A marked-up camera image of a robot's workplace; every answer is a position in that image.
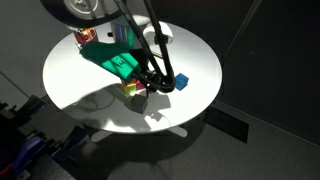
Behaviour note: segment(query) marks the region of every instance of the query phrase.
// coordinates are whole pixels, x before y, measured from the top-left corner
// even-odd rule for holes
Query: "table top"
[[[58,108],[82,123],[117,133],[162,131],[193,119],[211,104],[220,89],[220,62],[202,39],[167,24],[173,32],[173,42],[167,48],[174,73],[189,78],[182,91],[150,94],[143,114],[129,110],[124,103],[130,97],[120,90],[120,79],[82,58],[76,39],[70,34],[52,49],[44,64],[48,96]],[[110,23],[96,30],[99,41],[113,43],[107,36]],[[151,46],[151,50],[160,53],[158,46]],[[157,61],[165,72],[161,59]]]

